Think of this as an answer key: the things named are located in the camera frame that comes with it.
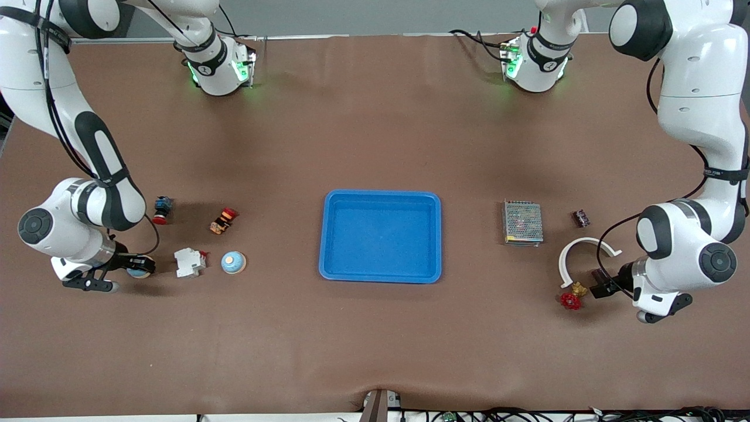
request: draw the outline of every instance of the perforated metal box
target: perforated metal box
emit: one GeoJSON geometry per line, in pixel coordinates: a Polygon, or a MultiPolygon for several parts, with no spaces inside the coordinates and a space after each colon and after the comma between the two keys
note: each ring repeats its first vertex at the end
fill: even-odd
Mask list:
{"type": "Polygon", "coordinates": [[[544,241],[542,208],[538,203],[507,200],[503,203],[502,214],[506,245],[539,246],[544,241]]]}

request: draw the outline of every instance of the blue tray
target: blue tray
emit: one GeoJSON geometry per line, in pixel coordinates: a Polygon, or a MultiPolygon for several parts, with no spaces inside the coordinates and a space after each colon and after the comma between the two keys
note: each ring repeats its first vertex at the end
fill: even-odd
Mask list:
{"type": "Polygon", "coordinates": [[[430,192],[332,191],[318,270],[330,280],[434,283],[443,271],[440,222],[430,192]]]}

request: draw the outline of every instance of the red flower-shaped object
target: red flower-shaped object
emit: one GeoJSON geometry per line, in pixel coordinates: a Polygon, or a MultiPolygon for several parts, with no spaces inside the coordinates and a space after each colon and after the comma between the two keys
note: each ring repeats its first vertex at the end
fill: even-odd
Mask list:
{"type": "Polygon", "coordinates": [[[560,296],[560,303],[566,308],[577,311],[581,308],[581,299],[573,293],[565,293],[560,296]]]}

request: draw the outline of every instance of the brown table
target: brown table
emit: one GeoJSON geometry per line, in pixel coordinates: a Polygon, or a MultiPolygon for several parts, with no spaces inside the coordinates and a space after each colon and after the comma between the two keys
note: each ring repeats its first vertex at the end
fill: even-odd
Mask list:
{"type": "MultiPolygon", "coordinates": [[[[272,41],[257,86],[192,87],[168,44],[76,46],[82,90],[151,202],[177,201],[154,258],[117,294],[60,286],[18,218],[80,173],[51,137],[17,124],[0,161],[0,416],[350,411],[376,387],[413,408],[747,408],[750,276],[697,292],[655,326],[623,295],[556,302],[557,255],[701,176],[646,103],[649,64],[581,37],[543,95],[504,83],[481,46],[454,38],[272,41]],[[331,282],[317,272],[323,198],[335,188],[418,189],[443,205],[434,285],[331,282]],[[546,243],[504,246],[504,199],[542,205],[546,243]],[[207,225],[238,209],[223,236],[207,225]],[[592,226],[569,213],[585,209],[592,226]],[[176,279],[172,253],[211,253],[176,279]],[[240,275],[220,256],[244,252],[240,275]]],[[[119,234],[133,250],[148,225],[119,234]]],[[[641,254],[634,228],[611,236],[641,254]]],[[[745,235],[733,247],[748,265],[745,235]]],[[[593,248],[569,260],[578,279],[593,248]]]]}

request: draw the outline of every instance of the gold object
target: gold object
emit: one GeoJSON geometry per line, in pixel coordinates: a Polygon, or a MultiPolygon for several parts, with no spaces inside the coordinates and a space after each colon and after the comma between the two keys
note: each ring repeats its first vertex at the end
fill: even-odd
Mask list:
{"type": "Polygon", "coordinates": [[[573,292],[573,294],[576,295],[576,296],[578,296],[578,297],[584,297],[584,296],[586,296],[587,293],[589,293],[589,289],[587,289],[584,286],[582,286],[582,284],[579,283],[579,282],[573,283],[570,286],[570,288],[571,288],[571,291],[573,292]]]}

